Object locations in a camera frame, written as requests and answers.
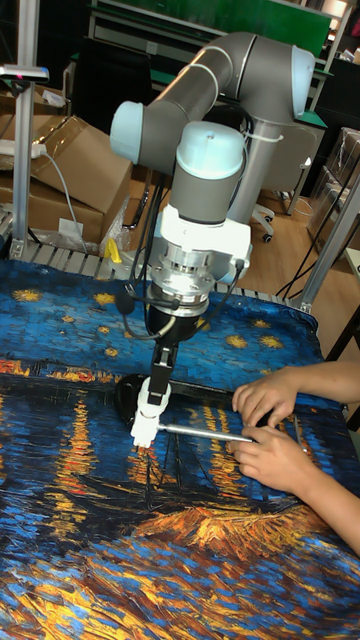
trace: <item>cardboard box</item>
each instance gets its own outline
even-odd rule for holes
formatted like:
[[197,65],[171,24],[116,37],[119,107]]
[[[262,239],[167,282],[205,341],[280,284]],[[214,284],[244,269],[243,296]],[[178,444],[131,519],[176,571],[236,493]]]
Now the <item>cardboard box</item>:
[[[313,214],[307,225],[307,230],[312,239],[315,238],[321,223],[323,222],[325,216],[328,214],[330,207],[334,204],[336,197],[339,195],[342,189],[341,184],[337,180],[335,180],[335,178],[332,176],[331,172],[329,171],[329,169],[327,169],[327,167],[322,168],[322,172],[319,176],[318,182],[319,182],[318,188],[316,188],[316,185],[315,185],[315,189],[314,189],[315,193],[311,199]],[[315,243],[316,249],[319,252],[323,248],[330,233],[332,232],[334,225],[338,220],[339,214],[342,211],[344,203],[346,202],[346,199],[349,195],[349,192],[350,192],[349,189],[344,190],[340,200],[336,203],[333,211],[330,214],[329,219],[327,220],[325,226],[321,230],[320,235],[317,238]],[[359,219],[360,219],[360,214],[357,216],[357,219],[354,221],[350,229],[350,232],[348,234],[348,238],[350,238]],[[352,249],[360,250],[360,228],[355,232],[354,237],[349,243],[349,247],[351,247]]]
[[[13,201],[12,188],[12,172],[2,171],[0,173],[0,202],[2,204]],[[104,215],[77,200],[72,199],[71,204],[76,220],[80,225],[83,225],[84,240],[99,244],[105,235],[103,234]],[[29,227],[44,231],[61,231],[63,221],[72,221],[72,219],[64,194],[32,178],[29,196]]]
[[354,186],[360,173],[360,131],[343,127],[327,161],[327,167],[341,186]]
[[[59,89],[52,89],[46,85],[35,85],[34,91],[34,115],[65,115],[66,103],[62,107],[49,104],[47,100],[43,98],[43,94],[46,91],[50,91],[55,96],[62,97],[62,91]],[[0,115],[9,113],[15,113],[16,98],[12,95],[10,90],[6,88],[0,90]]]
[[[0,130],[6,116],[0,117]],[[15,136],[13,121],[6,133]],[[103,237],[129,193],[132,164],[117,156],[109,136],[76,117],[34,116],[33,141],[46,144],[63,174],[69,194],[102,214]],[[0,169],[10,170],[13,158],[0,156]],[[41,156],[31,161],[31,176],[64,192],[52,162]]]

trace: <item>wooden floor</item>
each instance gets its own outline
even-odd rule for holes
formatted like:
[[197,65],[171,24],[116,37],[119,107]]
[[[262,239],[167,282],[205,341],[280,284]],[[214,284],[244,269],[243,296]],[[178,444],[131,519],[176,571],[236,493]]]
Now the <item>wooden floor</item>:
[[[139,197],[140,183],[133,181],[132,194]],[[261,196],[261,203],[276,211],[273,221],[274,236],[268,244],[262,240],[263,229],[252,224],[253,252],[251,266],[241,280],[241,286],[261,293],[276,294],[296,273],[311,244],[306,225],[307,215],[295,211],[292,216],[285,213],[286,206],[271,193]],[[299,211],[310,212],[306,202],[299,201]],[[306,266],[316,260],[318,254],[312,251]],[[295,283],[290,295],[299,291],[306,277]],[[312,314],[319,323],[318,337],[323,356],[326,357],[360,302],[360,284],[349,265],[339,261],[327,274],[314,301]],[[355,340],[349,344],[341,360],[360,362],[360,351]]]

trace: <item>blue fabric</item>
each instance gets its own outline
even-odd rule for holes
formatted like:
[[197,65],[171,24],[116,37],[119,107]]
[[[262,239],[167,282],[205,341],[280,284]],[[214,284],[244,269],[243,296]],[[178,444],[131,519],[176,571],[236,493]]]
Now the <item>blue fabric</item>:
[[[149,371],[152,343],[125,334],[117,283],[22,263],[0,263],[0,282],[0,639],[359,637],[360,561],[311,510],[217,441],[132,447],[114,385]],[[143,332],[140,307],[129,321]],[[235,389],[319,362],[316,328],[232,296],[174,377]],[[337,403],[304,395],[296,413],[315,463],[360,495]],[[166,420],[242,428],[188,401]]]

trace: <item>child's hand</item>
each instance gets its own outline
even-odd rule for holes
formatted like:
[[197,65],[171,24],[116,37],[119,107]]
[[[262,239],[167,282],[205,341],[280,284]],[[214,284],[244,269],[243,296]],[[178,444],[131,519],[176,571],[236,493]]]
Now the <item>child's hand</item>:
[[244,425],[250,427],[255,427],[265,413],[273,409],[268,425],[275,427],[293,412],[297,392],[296,372],[285,367],[238,387],[233,395],[232,406],[234,411],[241,413]]
[[240,471],[273,489],[298,495],[315,465],[288,435],[273,427],[245,427],[242,435],[256,442],[231,442]]

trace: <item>gray robot arm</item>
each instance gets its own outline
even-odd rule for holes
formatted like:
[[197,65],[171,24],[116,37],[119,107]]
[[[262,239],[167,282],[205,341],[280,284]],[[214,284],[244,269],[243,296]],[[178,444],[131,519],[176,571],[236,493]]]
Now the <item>gray robot arm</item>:
[[284,125],[305,108],[311,53],[249,33],[205,46],[148,107],[126,102],[111,129],[113,150],[135,164],[172,174],[182,131],[202,120],[220,94],[238,100],[255,123],[254,140],[230,217],[248,223]]
[[[116,112],[113,150],[162,173],[175,171],[162,217],[165,251],[153,267],[148,291],[149,330],[160,335],[164,327],[170,329],[156,340],[151,375],[139,394],[132,429],[136,445],[149,447],[156,436],[178,344],[194,335],[208,306],[215,254],[228,256],[236,278],[249,266],[247,223],[274,142],[283,125],[304,110],[313,68],[314,58],[306,51],[235,33],[204,47],[149,107],[124,103]],[[239,100],[255,122],[245,172],[243,136],[222,125],[197,122],[220,93]],[[161,303],[173,301],[174,308],[165,311]]]

